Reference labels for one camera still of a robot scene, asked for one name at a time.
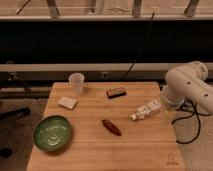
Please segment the translucent yellow stick end effector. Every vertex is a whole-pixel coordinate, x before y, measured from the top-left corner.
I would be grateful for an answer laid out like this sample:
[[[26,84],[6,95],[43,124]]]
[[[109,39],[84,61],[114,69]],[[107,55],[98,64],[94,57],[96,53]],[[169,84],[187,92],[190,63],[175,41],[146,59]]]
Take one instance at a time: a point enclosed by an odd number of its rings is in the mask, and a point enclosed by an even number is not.
[[[164,118],[164,123],[166,125],[170,125],[171,122],[173,121],[175,117],[175,111],[174,110],[169,110],[169,109],[165,109],[163,112],[163,118]]]

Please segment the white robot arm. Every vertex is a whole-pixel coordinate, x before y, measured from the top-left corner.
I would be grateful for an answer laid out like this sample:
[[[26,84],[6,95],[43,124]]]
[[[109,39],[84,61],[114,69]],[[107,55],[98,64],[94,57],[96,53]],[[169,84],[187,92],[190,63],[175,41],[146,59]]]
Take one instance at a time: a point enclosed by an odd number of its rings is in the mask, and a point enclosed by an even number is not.
[[[166,109],[175,110],[185,99],[189,99],[213,114],[213,87],[205,82],[207,76],[208,68],[200,61],[170,69],[165,74],[166,85],[161,91],[161,104]]]

